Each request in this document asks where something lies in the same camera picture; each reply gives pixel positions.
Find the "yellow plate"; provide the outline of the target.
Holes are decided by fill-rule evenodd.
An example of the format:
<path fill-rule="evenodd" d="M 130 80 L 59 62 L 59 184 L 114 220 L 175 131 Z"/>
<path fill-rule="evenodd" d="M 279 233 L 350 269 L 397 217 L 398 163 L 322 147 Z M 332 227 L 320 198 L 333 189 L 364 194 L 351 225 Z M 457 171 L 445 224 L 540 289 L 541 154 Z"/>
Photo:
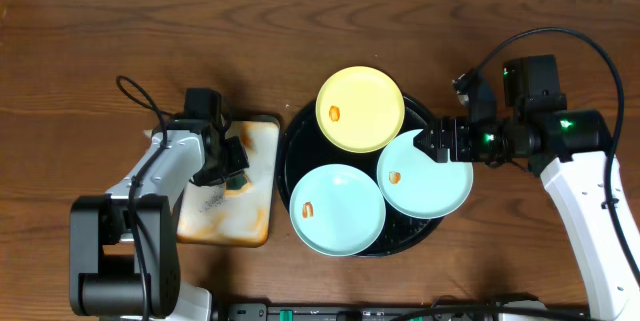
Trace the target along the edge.
<path fill-rule="evenodd" d="M 352 66 L 331 75 L 316 98 L 315 116 L 322 134 L 338 148 L 369 153 L 399 133 L 405 103 L 396 82 L 367 66 Z"/>

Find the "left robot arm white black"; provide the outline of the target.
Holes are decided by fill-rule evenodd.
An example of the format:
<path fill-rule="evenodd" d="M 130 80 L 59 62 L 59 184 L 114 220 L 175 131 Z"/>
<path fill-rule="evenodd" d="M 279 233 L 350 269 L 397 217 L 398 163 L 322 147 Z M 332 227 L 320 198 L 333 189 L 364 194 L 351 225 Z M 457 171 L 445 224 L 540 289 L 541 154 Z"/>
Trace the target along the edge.
<path fill-rule="evenodd" d="M 204 120 L 172 121 L 130 173 L 70 210 L 69 301 L 79 316 L 211 320 L 212 294 L 180 276 L 172 209 L 188 184 L 216 186 L 248 168 L 239 137 Z"/>

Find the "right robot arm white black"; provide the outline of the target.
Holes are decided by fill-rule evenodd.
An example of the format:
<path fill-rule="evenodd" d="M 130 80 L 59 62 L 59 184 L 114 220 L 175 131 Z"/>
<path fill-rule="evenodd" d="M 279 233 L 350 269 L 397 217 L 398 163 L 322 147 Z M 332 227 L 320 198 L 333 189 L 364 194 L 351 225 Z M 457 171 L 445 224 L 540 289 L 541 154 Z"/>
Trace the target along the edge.
<path fill-rule="evenodd" d="M 465 117 L 431 122 L 413 141 L 433 161 L 502 165 L 527 161 L 551 196 L 568 233 L 587 290 L 590 314 L 600 320 L 636 320 L 639 286 L 615 233 L 634 255 L 639 232 L 626 202 L 619 165 L 606 163 L 613 137 L 596 110 L 571 110 L 560 89 L 556 59 L 530 56 L 503 65 L 505 103 L 483 76 L 466 74 L 454 87 Z"/>

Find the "green yellow sponge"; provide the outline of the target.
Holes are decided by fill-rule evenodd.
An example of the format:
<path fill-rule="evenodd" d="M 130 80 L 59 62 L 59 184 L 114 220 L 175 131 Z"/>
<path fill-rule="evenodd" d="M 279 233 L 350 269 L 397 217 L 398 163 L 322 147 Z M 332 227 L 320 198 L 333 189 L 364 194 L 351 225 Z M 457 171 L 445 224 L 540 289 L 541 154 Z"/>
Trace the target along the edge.
<path fill-rule="evenodd" d="M 227 179 L 224 186 L 224 195 L 234 197 L 248 192 L 252 188 L 252 182 L 246 173 L 242 173 Z"/>

